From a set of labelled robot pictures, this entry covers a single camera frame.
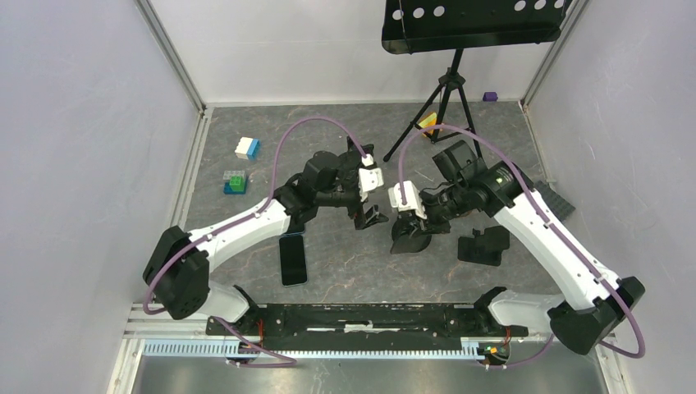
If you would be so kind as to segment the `black round-base phone stand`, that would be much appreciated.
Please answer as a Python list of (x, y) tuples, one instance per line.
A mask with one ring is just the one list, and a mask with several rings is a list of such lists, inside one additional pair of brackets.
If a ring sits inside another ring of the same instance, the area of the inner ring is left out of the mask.
[(350, 138), (346, 138), (346, 151), (339, 158), (343, 168), (373, 168), (376, 167), (374, 159), (374, 144), (358, 145)]

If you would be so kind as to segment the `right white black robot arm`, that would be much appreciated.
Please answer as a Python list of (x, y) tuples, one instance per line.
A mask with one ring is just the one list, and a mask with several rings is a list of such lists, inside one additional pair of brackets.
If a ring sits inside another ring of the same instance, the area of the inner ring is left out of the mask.
[(646, 346), (633, 307), (644, 295), (636, 277), (621, 278), (599, 262), (564, 227), (541, 193), (510, 162), (489, 167), (459, 141), (434, 157), (446, 187), (435, 194), (399, 180), (390, 190), (398, 213), (392, 230), (393, 254), (418, 253), (435, 234), (450, 230), (450, 222), (477, 210), (486, 213), (532, 254), (559, 288), (557, 295), (519, 293), (504, 287), (484, 294), (474, 312), (474, 325), (485, 335), (505, 326), (549, 332), (573, 352), (585, 355), (604, 345), (620, 323), (630, 324), (638, 348)]

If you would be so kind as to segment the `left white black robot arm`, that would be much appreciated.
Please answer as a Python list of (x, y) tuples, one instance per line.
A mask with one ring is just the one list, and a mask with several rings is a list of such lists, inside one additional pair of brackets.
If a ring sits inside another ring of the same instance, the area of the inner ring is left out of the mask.
[(214, 283), (210, 275), (231, 257), (270, 238), (297, 230), (321, 207), (345, 208), (355, 228), (386, 222), (378, 206), (365, 208), (369, 194), (383, 186), (381, 168), (370, 154), (317, 152), (270, 197), (236, 216), (193, 231), (170, 227), (161, 235), (144, 270), (146, 314), (167, 313), (175, 320), (201, 313), (226, 320), (238, 334), (252, 332), (257, 311), (242, 290)]

